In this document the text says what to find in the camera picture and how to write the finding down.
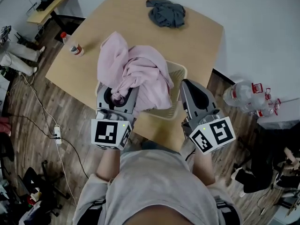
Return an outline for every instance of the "power strip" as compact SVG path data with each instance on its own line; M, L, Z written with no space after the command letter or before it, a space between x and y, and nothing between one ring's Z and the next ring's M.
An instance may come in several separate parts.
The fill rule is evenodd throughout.
M62 144L61 132L60 132L60 126L59 125L54 126L54 134L56 134L56 137L59 137L59 139L55 139L56 144L58 144L58 145Z

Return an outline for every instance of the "hand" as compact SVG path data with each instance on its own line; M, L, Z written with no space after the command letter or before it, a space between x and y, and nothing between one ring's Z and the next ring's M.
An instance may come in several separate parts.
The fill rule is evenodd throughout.
M294 169L295 169L295 170L298 170L300 163L299 163L299 161L296 159L296 161L294 161L294 162L292 163L292 165L294 166Z

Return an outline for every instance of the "red bottle cap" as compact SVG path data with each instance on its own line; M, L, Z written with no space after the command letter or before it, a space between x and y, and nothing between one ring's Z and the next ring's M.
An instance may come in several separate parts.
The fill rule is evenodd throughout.
M61 38L65 38L66 36L67 36L66 32L62 32L61 35L60 35Z

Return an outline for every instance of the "gray t-shirt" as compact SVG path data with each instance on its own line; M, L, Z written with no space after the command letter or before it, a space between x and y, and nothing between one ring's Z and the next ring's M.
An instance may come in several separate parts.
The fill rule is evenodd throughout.
M232 203L220 184L205 186L179 154L162 150L127 152L121 156L120 173L110 182L92 174L85 184L75 211L76 225L95 201L103 201L98 225L121 225L138 211L168 206L191 223L218 225L214 197Z

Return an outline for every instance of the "laundry basket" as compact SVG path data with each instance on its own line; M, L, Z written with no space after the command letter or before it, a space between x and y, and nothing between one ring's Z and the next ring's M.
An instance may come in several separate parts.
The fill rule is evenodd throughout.
M180 95L180 83L183 79L187 78L188 71L184 66L178 63L167 61L167 65L169 75L174 83L174 87L170 91L172 107L162 110L148 109L144 112L165 120L173 120L176 117L179 108L178 99Z

